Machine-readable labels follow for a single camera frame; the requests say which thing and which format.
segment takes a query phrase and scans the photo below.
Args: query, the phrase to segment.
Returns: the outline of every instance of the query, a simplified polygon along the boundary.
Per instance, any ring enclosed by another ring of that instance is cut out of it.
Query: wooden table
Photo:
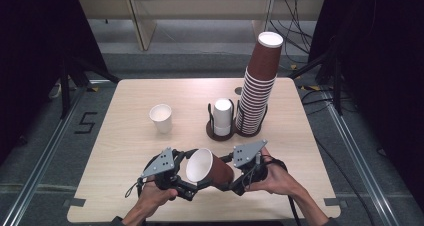
[[[269,110],[261,132],[251,138],[235,134],[217,142],[206,134],[208,103],[218,98],[237,102],[235,93],[242,78],[222,79],[143,79],[122,80],[115,91],[97,137],[75,198],[85,199],[83,207],[71,206],[68,220],[107,222],[125,216],[137,201],[136,189],[129,198],[126,191],[136,182],[147,162],[166,147],[188,151],[209,148],[217,156],[232,152],[233,146],[268,140],[271,155],[283,160],[289,172],[310,192],[327,216],[338,217],[339,206],[326,206],[324,198],[335,198],[299,95],[291,79],[277,78],[269,99]],[[157,132],[149,118],[156,104],[172,107],[173,129]],[[185,165],[180,176],[186,179]],[[240,175],[234,169],[236,177]],[[150,221],[233,221],[280,220],[292,218],[286,196],[251,192],[238,196],[209,187],[192,202],[177,198],[160,207]]]

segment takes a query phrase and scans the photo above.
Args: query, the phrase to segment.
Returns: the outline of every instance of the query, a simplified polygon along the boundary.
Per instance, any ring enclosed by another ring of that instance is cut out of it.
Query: wire
[[[291,45],[293,45],[296,48],[302,50],[304,53],[309,54],[308,51],[306,51],[304,48],[300,47],[297,43],[295,43],[293,40],[291,40],[286,35],[284,35],[282,32],[280,32],[280,30],[278,30],[277,27],[275,27],[275,25],[274,25],[274,23],[272,21],[269,21],[269,22],[271,23],[271,25],[275,29],[275,31],[277,31],[277,33],[280,34],[284,38],[285,41],[288,41]]]
[[[254,171],[258,168],[258,167],[261,167],[262,165],[260,165],[260,164],[256,164],[249,172],[247,172],[245,175],[244,175],[244,177],[243,177],[243,180],[241,181],[241,183],[242,183],[242,185],[243,185],[243,187],[244,188],[246,188],[246,187],[248,187],[248,188],[250,188],[250,185],[252,184],[252,178],[253,178],[253,174],[254,174]],[[248,176],[250,176],[249,177],[249,184],[246,186],[246,184],[244,183],[244,180],[246,179],[246,177],[248,177]]]
[[[290,7],[287,0],[284,0],[284,2],[286,3],[287,8],[289,9],[290,15],[292,17],[292,22],[290,23],[289,30],[291,31],[291,25],[294,24],[296,26],[296,28],[299,30],[299,32],[301,33],[301,36],[302,36],[301,38],[302,38],[302,41],[305,44],[305,46],[308,45],[309,47],[311,47],[309,41],[305,37],[305,33],[303,32],[302,28],[300,27],[299,14],[297,12],[297,2],[298,2],[298,0],[294,0],[294,11],[292,11],[292,8]]]
[[[314,114],[314,113],[321,112],[322,110],[324,110],[324,109],[328,108],[328,106],[330,106],[330,105],[331,105],[331,104],[327,104],[325,107],[323,107],[323,108],[321,108],[321,109],[318,109],[318,110],[315,110],[315,111],[312,111],[312,112],[310,112],[310,113],[307,113],[306,115],[311,115],[311,114]]]
[[[314,135],[315,141],[317,142],[317,144],[325,151],[325,153],[328,155],[328,157],[330,157],[330,159],[334,162],[334,164],[336,165],[336,167],[339,169],[340,173],[343,175],[343,177],[346,179],[347,183],[349,184],[349,186],[352,188],[353,192],[355,193],[356,197],[358,197],[359,201],[361,202],[362,206],[364,207],[368,218],[371,222],[371,225],[375,225],[374,220],[371,216],[371,212],[368,209],[368,206],[365,204],[364,199],[359,195],[358,190],[355,188],[355,186],[353,186],[353,183],[350,181],[350,179],[347,177],[346,173],[343,171],[343,169],[341,168],[340,164],[337,163],[337,161],[335,160],[335,158],[333,157],[333,155],[330,154],[330,152],[324,147],[324,145],[318,140],[318,138]]]
[[[308,37],[308,38],[312,39],[312,36],[311,36],[311,35],[309,35],[309,34],[307,34],[307,33],[304,33],[304,32],[298,32],[298,31],[295,31],[295,30],[293,30],[293,29],[287,28],[286,26],[284,26],[284,25],[283,25],[283,23],[281,23],[281,21],[280,21],[280,20],[277,20],[277,22],[278,22],[278,24],[279,24],[279,25],[280,25],[283,29],[290,31],[291,33],[300,34],[300,35],[304,34],[304,35],[305,35],[305,37]]]
[[[332,89],[320,89],[320,90],[313,90],[311,92],[308,92],[307,94],[305,94],[302,99],[300,100],[300,102],[303,103],[303,100],[305,100],[306,97],[308,97],[309,95],[313,94],[313,93],[317,93],[317,92],[331,92],[333,91]]]

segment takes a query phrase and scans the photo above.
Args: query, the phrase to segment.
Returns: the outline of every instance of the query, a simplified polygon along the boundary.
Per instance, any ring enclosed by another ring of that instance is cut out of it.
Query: black tape
[[[65,202],[63,203],[63,207],[67,207],[67,208],[71,206],[84,207],[84,204],[85,204],[85,199],[73,198],[73,199],[65,200]]]
[[[340,206],[341,208],[347,208],[346,201],[339,201],[337,198],[324,198],[325,206]]]
[[[85,120],[85,116],[87,115],[96,115],[97,112],[85,112],[84,115],[81,118],[81,121],[79,123],[79,125],[90,125],[90,129],[87,131],[75,131],[74,134],[89,134],[91,133],[91,130],[93,129],[95,123],[92,122],[84,122]]]

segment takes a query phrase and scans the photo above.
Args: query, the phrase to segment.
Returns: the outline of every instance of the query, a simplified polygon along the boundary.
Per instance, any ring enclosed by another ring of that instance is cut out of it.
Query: hand
[[[159,206],[178,195],[175,189],[160,190],[154,182],[154,176],[148,177],[147,182],[137,203],[122,220],[124,225],[140,225],[146,218],[152,216]]]
[[[261,150],[264,161],[272,160],[268,150],[264,147]],[[308,191],[298,183],[290,174],[277,164],[268,164],[268,175],[263,181],[252,183],[246,187],[246,191],[265,190],[268,193],[289,195],[299,206],[305,216],[306,221],[311,226],[324,225],[328,222],[328,217],[318,207],[316,202],[309,195]]]
[[[264,147],[261,150],[265,162],[271,161],[271,155]],[[293,196],[304,190],[290,174],[277,164],[268,164],[268,175],[265,180],[252,183],[246,187],[246,191],[265,190],[268,193]]]

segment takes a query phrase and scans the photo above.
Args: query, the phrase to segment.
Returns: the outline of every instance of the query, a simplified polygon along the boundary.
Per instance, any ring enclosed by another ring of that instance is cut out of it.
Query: finger
[[[259,190],[265,190],[265,184],[263,181],[252,183],[245,188],[246,192],[253,192]]]
[[[147,177],[146,182],[153,181],[153,180],[155,180],[155,176],[150,175],[149,177]]]
[[[176,189],[168,189],[169,198],[174,198],[178,196],[178,191]]]
[[[271,154],[269,154],[268,149],[266,147],[263,147],[261,149],[261,154],[271,156]],[[270,162],[271,160],[272,160],[271,157],[264,157],[265,162]]]

